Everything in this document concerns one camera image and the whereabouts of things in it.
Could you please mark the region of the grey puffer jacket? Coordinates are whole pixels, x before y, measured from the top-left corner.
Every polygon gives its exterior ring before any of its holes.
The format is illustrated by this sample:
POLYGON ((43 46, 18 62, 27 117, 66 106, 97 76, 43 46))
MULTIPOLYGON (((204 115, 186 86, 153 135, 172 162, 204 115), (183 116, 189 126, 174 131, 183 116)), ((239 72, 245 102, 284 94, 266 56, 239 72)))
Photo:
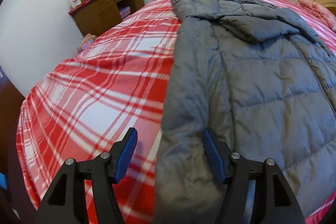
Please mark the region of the grey puffer jacket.
POLYGON ((154 223, 214 223, 225 187, 210 127, 272 158, 305 217, 335 191, 335 54, 295 11, 260 0, 171 0, 181 20, 155 164, 154 223))

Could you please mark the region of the red plaid bed sheet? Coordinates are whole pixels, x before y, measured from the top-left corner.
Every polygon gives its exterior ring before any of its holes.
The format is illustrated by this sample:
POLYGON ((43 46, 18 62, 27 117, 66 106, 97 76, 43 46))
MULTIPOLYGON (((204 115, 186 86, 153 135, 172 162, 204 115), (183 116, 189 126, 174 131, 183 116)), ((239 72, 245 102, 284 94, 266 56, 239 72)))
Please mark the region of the red plaid bed sheet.
MULTIPOLYGON (((260 1, 298 13, 335 54, 335 34, 306 9, 287 0, 260 1)), ((114 191, 126 223, 154 223, 155 164, 180 26, 171 0, 154 0, 31 89, 21 107, 16 148, 34 208, 67 159, 94 159, 133 127, 138 145, 114 191)), ((334 196, 307 221, 318 222, 334 196)))

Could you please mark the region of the wooden headboard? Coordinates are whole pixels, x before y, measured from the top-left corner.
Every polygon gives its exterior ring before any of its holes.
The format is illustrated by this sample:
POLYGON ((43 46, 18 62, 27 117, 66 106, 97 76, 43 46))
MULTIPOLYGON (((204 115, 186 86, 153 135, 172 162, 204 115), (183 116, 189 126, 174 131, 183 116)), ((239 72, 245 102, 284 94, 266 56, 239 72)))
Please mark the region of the wooden headboard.
POLYGON ((324 8, 327 8, 334 16, 336 16, 336 0, 314 0, 324 8))

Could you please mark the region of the pink floral pillow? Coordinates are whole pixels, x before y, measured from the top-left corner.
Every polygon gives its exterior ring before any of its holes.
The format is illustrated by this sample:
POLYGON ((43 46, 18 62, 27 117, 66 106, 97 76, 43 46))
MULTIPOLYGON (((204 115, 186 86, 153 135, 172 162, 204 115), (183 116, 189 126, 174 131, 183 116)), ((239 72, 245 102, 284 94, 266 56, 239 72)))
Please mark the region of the pink floral pillow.
POLYGON ((318 18, 323 24, 328 26, 333 32, 335 32, 336 18, 335 15, 323 7, 317 2, 312 2, 310 0, 298 0, 301 7, 311 12, 316 18, 318 18))

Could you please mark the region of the brown wooden door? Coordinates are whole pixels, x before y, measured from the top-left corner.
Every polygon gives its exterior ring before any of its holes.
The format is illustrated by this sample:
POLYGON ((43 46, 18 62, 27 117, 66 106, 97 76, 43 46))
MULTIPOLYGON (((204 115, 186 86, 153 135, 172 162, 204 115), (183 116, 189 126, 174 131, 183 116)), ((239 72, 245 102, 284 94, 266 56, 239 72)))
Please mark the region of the brown wooden door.
POLYGON ((24 99, 1 69, 1 188, 6 190, 10 188, 10 181, 22 173, 19 170, 16 137, 24 99))

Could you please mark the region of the brown wooden desk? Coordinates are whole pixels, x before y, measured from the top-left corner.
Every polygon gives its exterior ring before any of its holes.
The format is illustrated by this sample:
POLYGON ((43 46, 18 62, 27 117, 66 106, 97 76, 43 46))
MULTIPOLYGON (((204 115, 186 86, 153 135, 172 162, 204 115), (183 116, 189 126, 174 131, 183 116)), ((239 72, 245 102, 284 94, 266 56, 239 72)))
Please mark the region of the brown wooden desk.
POLYGON ((100 36, 143 6, 143 0, 86 0, 68 14, 82 35, 100 36))

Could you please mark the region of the clothes pile on floor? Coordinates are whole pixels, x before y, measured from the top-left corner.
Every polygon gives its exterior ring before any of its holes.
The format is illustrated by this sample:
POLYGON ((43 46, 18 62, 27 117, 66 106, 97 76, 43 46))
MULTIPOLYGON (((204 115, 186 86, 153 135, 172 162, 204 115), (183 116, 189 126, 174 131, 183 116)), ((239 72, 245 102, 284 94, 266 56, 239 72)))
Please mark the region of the clothes pile on floor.
POLYGON ((84 36, 79 46, 77 47, 77 53, 80 53, 87 49, 96 40, 96 38, 97 36, 92 34, 87 34, 86 36, 84 36))

